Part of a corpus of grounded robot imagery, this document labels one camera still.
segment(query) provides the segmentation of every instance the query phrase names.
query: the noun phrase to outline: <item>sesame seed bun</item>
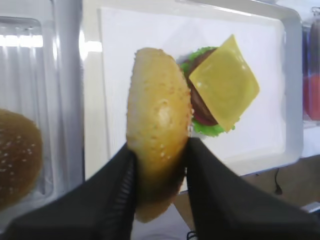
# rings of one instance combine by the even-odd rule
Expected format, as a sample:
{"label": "sesame seed bun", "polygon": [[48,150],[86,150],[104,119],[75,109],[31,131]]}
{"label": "sesame seed bun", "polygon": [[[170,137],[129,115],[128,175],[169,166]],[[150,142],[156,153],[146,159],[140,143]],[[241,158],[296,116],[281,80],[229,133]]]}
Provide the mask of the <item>sesame seed bun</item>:
{"label": "sesame seed bun", "polygon": [[42,164],[41,133],[35,124],[0,109],[0,210],[30,192]]}
{"label": "sesame seed bun", "polygon": [[141,222],[165,212],[180,190],[191,119],[190,90],[176,61],[160,49],[137,51],[126,139],[138,159],[136,218]]}

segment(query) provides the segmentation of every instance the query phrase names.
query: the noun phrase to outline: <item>cheese slice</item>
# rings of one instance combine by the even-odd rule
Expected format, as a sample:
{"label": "cheese slice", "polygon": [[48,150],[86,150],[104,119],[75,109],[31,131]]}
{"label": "cheese slice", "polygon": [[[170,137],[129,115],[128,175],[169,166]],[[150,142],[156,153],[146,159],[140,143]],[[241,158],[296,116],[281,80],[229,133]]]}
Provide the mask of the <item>cheese slice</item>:
{"label": "cheese slice", "polygon": [[260,91],[234,35],[203,61],[189,79],[226,132],[232,129]]}

